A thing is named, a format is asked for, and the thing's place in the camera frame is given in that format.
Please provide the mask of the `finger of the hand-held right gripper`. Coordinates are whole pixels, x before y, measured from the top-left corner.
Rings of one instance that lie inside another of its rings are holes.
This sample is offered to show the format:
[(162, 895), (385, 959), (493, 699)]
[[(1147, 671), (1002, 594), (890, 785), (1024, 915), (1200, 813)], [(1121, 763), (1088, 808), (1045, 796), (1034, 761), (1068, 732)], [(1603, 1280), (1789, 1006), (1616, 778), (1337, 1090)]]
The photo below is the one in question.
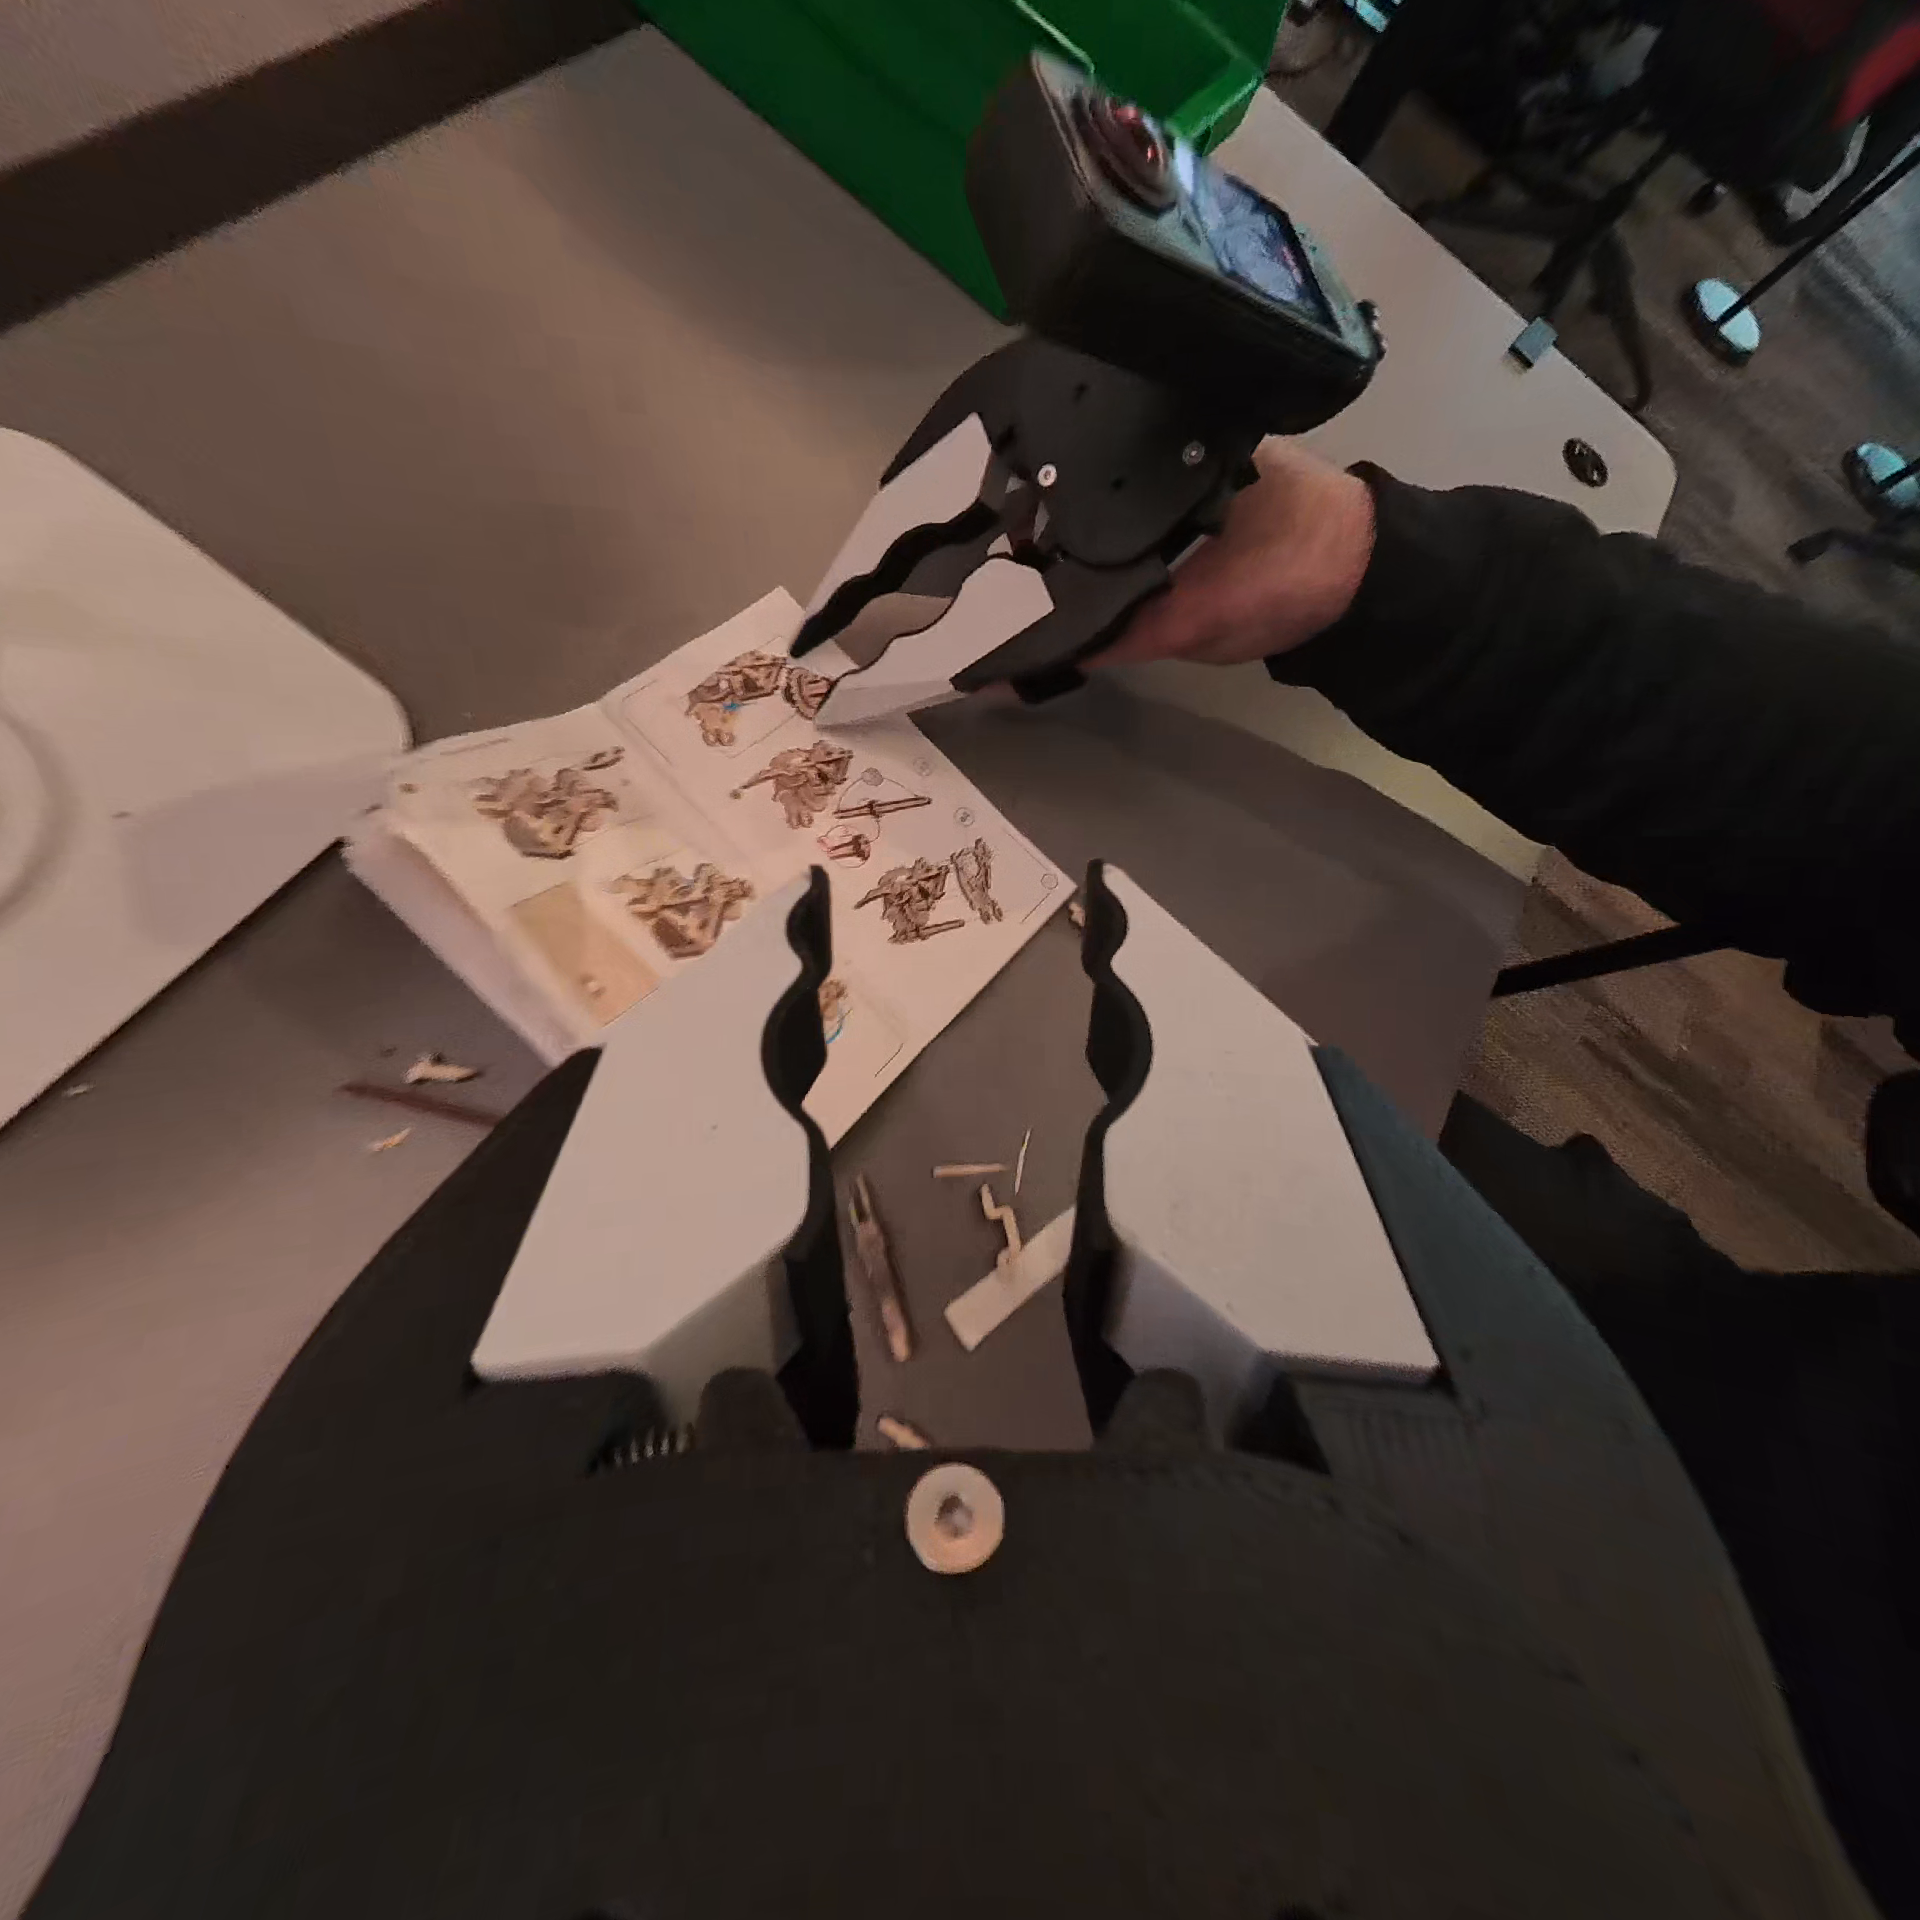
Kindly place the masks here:
[(957, 423), (883, 481), (842, 544), (789, 654), (863, 657), (850, 636), (889, 594), (954, 608), (988, 564), (1013, 559), (1013, 468), (987, 423)]
[(815, 715), (818, 728), (864, 728), (963, 699), (959, 679), (1052, 611), (1045, 574), (1014, 557), (988, 557), (938, 609), (889, 636), (877, 651), (846, 656)]

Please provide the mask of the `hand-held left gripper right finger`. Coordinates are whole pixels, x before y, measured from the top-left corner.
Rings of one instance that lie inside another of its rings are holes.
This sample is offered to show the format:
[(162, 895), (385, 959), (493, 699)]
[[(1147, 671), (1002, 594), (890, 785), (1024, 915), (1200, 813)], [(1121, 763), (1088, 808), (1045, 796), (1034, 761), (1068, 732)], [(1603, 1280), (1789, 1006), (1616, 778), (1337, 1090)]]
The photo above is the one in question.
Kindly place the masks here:
[(1316, 1043), (1116, 861), (1081, 889), (1100, 1103), (1062, 1307), (1087, 1417), (1175, 1372), (1206, 1432), (1263, 1432), (1284, 1380), (1427, 1388), (1443, 1360)]

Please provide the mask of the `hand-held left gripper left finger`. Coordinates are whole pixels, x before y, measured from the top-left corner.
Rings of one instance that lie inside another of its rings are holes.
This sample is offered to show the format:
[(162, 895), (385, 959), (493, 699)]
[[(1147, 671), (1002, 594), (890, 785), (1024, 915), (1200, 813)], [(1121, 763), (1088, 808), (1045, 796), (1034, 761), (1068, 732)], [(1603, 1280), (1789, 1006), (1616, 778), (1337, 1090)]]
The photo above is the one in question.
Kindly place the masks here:
[(818, 992), (833, 889), (808, 867), (615, 1020), (473, 1352), (480, 1380), (633, 1374), (688, 1426), (759, 1370), (808, 1440), (850, 1447), (860, 1391)]

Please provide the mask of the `white instruction booklet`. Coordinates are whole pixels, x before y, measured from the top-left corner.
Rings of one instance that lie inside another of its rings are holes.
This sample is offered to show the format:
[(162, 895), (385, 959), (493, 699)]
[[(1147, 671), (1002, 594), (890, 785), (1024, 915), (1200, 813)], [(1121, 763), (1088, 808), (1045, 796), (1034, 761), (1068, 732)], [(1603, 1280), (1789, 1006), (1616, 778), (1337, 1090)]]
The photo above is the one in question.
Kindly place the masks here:
[(403, 756), (344, 860), (544, 1066), (821, 867), (838, 1143), (1074, 881), (915, 724), (821, 732), (800, 621), (773, 590), (598, 702)]

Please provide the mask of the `person's right forearm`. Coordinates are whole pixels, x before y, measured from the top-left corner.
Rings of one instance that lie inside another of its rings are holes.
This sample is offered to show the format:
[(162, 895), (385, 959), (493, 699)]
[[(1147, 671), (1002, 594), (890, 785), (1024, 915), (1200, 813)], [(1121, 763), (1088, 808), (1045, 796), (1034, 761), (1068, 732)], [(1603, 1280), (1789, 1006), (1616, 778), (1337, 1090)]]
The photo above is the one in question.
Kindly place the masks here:
[(1355, 600), (1269, 674), (1916, 1054), (1916, 636), (1533, 492), (1356, 476), (1375, 541)]

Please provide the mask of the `person's right hand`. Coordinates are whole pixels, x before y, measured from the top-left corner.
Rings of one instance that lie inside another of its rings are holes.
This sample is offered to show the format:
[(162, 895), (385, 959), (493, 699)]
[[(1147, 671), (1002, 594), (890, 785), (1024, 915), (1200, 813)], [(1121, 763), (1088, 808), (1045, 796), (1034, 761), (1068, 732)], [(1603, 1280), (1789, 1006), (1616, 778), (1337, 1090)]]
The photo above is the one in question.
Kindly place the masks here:
[(1363, 476), (1293, 438), (1269, 438), (1218, 534), (1093, 663), (1244, 666), (1288, 654), (1351, 611), (1376, 537), (1376, 497)]

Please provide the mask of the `dark forked wooden strip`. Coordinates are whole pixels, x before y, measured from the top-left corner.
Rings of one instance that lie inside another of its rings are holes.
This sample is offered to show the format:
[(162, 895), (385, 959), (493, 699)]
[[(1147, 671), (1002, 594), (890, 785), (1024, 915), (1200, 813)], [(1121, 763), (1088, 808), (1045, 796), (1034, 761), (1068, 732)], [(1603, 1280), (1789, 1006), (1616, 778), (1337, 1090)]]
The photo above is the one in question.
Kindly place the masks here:
[(915, 1327), (906, 1307), (894, 1247), (864, 1171), (857, 1171), (849, 1184), (846, 1212), (858, 1273), (872, 1300), (877, 1327), (887, 1356), (896, 1366), (904, 1366), (915, 1358)]

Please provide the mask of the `long dark wooden stick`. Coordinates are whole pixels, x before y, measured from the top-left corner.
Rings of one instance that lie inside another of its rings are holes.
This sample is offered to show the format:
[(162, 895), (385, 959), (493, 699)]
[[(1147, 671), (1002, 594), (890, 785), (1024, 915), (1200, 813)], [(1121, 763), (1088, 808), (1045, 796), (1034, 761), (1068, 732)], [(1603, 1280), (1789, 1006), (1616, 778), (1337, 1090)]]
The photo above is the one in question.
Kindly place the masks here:
[(474, 1105), (466, 1099), (451, 1097), (445, 1094), (429, 1092), (422, 1086), (409, 1083), (385, 1083), (375, 1080), (346, 1080), (336, 1086), (336, 1094), (353, 1097), (356, 1102), (381, 1103), (387, 1108), (396, 1108), (413, 1116), (442, 1119), (449, 1124), (461, 1124), (471, 1129), (491, 1131), (497, 1128), (505, 1113)]

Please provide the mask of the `white paper strip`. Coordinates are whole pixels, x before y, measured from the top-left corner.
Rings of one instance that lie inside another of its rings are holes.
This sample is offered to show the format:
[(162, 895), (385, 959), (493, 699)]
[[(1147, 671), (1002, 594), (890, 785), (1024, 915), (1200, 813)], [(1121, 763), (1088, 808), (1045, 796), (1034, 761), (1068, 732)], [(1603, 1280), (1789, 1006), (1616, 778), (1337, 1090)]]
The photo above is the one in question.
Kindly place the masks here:
[(1040, 1232), (1005, 1252), (994, 1268), (944, 1307), (948, 1329), (959, 1346), (975, 1354), (1049, 1284), (1059, 1282), (1073, 1254), (1076, 1209), (1057, 1214)]

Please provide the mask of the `green plastic bin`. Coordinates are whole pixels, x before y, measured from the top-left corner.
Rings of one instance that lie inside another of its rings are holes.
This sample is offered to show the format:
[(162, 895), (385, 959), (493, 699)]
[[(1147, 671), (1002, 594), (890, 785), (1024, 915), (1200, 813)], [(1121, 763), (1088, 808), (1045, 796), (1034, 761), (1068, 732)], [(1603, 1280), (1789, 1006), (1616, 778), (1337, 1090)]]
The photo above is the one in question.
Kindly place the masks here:
[(715, 82), (999, 319), (964, 195), (997, 85), (1059, 55), (1208, 149), (1263, 87), (1284, 1), (637, 1)]

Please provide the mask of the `black office chair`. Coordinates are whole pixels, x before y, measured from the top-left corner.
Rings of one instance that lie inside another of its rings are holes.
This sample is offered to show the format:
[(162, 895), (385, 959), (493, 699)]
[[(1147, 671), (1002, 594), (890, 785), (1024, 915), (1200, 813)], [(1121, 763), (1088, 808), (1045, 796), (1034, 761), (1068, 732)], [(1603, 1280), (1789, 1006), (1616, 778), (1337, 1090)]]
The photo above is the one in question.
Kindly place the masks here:
[(1605, 53), (1656, 39), (1668, 3), (1402, 1), (1355, 3), (1379, 18), (1372, 49), (1325, 128), (1335, 149), (1360, 163), (1401, 108), (1425, 98), (1482, 153), (1451, 193), (1410, 204), (1421, 228), (1542, 242), (1531, 280), (1533, 317), (1552, 323), (1585, 280), (1588, 303), (1612, 334), (1626, 371), (1622, 410), (1639, 417), (1655, 374), (1622, 223), (1675, 144), (1659, 136), (1621, 179), (1594, 187), (1588, 161), (1644, 124), (1639, 69), (1603, 80)]

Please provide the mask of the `person's dark trousers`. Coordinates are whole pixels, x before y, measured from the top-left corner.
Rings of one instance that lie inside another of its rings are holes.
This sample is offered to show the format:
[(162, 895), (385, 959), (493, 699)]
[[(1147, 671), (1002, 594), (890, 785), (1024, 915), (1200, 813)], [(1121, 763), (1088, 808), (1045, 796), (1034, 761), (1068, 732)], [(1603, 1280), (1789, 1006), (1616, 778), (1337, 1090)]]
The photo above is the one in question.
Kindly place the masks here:
[(1916, 1273), (1740, 1265), (1597, 1137), (1547, 1143), (1470, 1095), (1440, 1148), (1666, 1432), (1861, 1882), (1916, 1916)]

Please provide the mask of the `white stand base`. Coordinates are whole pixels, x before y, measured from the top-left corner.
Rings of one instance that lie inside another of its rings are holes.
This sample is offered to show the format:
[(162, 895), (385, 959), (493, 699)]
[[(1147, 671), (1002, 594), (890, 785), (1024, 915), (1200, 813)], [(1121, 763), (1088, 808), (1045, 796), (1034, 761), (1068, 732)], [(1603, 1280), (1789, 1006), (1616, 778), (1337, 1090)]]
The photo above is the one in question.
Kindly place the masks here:
[(3, 1119), (299, 878), (396, 696), (59, 443), (3, 431)]

